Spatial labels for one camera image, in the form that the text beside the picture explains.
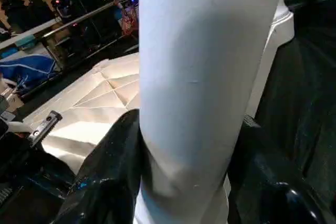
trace metal bracket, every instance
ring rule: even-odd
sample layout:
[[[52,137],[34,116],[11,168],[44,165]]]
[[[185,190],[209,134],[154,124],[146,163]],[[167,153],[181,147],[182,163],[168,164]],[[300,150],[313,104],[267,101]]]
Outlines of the metal bracket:
[[[47,118],[27,138],[30,146],[34,147],[41,142],[60,120],[62,120],[62,116],[55,111],[51,111]]]

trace white origami structure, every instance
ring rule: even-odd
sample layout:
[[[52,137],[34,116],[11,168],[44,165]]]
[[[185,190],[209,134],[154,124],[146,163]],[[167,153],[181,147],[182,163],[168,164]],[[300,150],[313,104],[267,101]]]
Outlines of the white origami structure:
[[[76,172],[114,122],[139,106],[139,54],[132,54],[100,62],[24,122],[35,128],[51,110],[61,113],[43,146]]]

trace blue tarp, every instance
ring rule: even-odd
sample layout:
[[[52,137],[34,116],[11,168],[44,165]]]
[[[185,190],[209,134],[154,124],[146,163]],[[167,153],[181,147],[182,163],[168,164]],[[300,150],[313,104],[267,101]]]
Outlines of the blue tarp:
[[[24,58],[0,61],[0,72],[4,78],[16,82],[20,94],[28,92],[55,75],[55,61],[43,55],[31,55]]]

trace white pillar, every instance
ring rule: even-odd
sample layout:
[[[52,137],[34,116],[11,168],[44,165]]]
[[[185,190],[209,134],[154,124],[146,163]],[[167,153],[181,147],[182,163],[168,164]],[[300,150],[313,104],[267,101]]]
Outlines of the white pillar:
[[[140,127],[151,165],[140,223],[225,223],[220,186],[277,3],[140,0]]]

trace dark floor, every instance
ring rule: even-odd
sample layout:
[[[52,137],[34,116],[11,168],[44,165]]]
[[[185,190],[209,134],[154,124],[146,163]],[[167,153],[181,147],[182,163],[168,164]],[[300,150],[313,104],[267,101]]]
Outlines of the dark floor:
[[[85,60],[75,69],[72,69],[55,80],[48,82],[41,89],[36,90],[34,93],[23,99],[25,105],[17,110],[18,118],[23,119],[27,115],[31,114],[38,107],[46,103],[64,88],[92,69],[92,67],[100,61],[104,59],[114,59],[137,52],[138,48],[128,51],[130,47],[133,47],[136,44],[138,44],[138,41],[131,37],[121,39],[115,44],[112,44],[110,47]]]

